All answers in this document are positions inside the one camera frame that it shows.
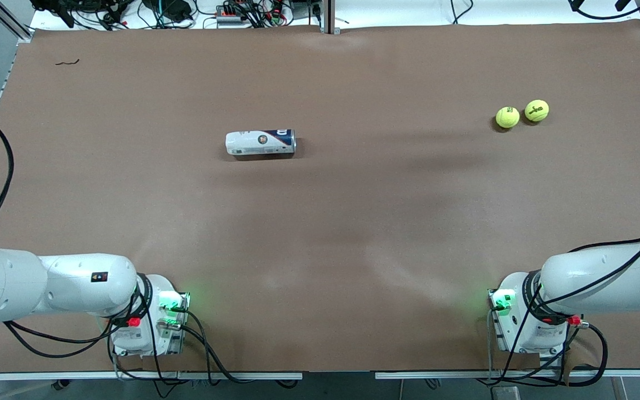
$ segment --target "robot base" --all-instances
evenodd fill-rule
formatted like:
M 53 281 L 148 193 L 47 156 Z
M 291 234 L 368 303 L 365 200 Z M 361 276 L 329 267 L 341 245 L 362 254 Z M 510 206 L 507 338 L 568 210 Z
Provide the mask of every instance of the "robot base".
M 496 330 L 498 348 L 505 352 L 513 349 L 521 353 L 539 353 L 540 358 L 551 358 L 562 350 L 567 324 L 550 325 L 539 321 L 528 314 L 520 337 L 517 337 L 520 324 L 523 322 L 528 305 L 523 294 L 523 282 L 528 273 L 518 272 L 508 275 L 495 291 L 488 291 L 491 307 L 508 304 L 503 311 L 495 311 L 493 325 Z
M 187 314 L 169 311 L 164 306 L 186 311 L 189 309 L 189 293 L 174 291 L 171 282 L 164 276 L 147 275 L 147 279 L 152 284 L 149 312 L 140 319 L 139 325 L 120 328 L 111 335 L 115 354 L 119 356 L 150 356 L 155 349 L 157 355 L 179 354 L 182 351 L 185 332 L 176 325 L 186 324 Z M 142 279 L 138 278 L 138 281 L 140 288 L 144 288 Z

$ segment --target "can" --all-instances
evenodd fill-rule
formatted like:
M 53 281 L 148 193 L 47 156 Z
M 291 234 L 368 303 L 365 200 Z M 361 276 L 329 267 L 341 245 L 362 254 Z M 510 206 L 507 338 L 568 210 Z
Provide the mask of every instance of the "can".
M 254 154 L 292 154 L 295 130 L 243 130 L 226 134 L 226 152 L 233 156 Z

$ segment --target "gray floor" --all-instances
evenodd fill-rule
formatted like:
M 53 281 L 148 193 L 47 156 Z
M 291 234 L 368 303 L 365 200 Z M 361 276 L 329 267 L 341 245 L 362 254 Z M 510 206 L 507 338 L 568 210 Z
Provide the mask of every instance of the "gray floor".
M 5 4 L 23 21 L 30 21 L 33 10 L 28 0 L 6 0 Z M 8 70 L 16 52 L 16 39 L 0 25 L 0 88 L 7 76 Z M 0 382 L 0 393 L 7 390 L 36 384 L 36 382 Z M 235 385 L 223 382 L 219 387 L 204 385 L 184 385 L 171 393 L 169 398 L 203 397 L 210 400 L 253 398 L 258 400 L 284 398 L 333 398 L 333 399 L 361 399 L 390 400 L 399 398 L 399 381 L 377 381 L 370 373 L 334 373 L 334 374 L 306 374 L 297 388 L 282 389 L 274 382 L 256 382 L 245 385 Z M 640 400 L 640 378 L 626 379 L 629 400 Z M 597 385 L 588 388 L 549 388 L 536 389 L 521 387 L 521 397 L 525 399 L 557 400 L 569 398 L 571 400 L 613 400 L 612 384 L 608 378 Z M 16 395 L 14 398 L 37 400 L 41 398 L 56 398 L 60 400 L 84 400 L 87 398 L 116 398 L 117 400 L 157 398 L 157 394 L 149 382 L 117 382 L 115 380 L 73 381 L 68 388 L 56 392 L 51 387 L 43 387 L 30 392 Z M 454 398 L 488 400 L 490 394 L 482 385 L 471 379 L 447 379 L 436 391 L 430 390 L 423 380 L 404 381 L 401 398 L 429 399 Z

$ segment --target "tennis ball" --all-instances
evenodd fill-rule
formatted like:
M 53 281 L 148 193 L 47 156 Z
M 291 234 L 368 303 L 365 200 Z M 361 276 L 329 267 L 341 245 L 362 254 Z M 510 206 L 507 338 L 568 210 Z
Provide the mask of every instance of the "tennis ball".
M 515 107 L 503 107 L 496 114 L 496 122 L 504 128 L 511 128 L 520 121 L 520 112 Z
M 547 117 L 549 106 L 544 101 L 531 101 L 525 107 L 525 117 L 532 122 L 540 122 Z

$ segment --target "blue can label section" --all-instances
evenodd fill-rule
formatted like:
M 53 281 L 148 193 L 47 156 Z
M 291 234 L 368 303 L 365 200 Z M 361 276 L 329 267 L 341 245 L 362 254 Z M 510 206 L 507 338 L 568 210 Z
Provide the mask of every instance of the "blue can label section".
M 264 130 L 267 134 L 272 135 L 276 139 L 281 142 L 287 144 L 288 146 L 293 145 L 293 138 L 291 135 L 291 129 L 275 129 L 275 130 Z

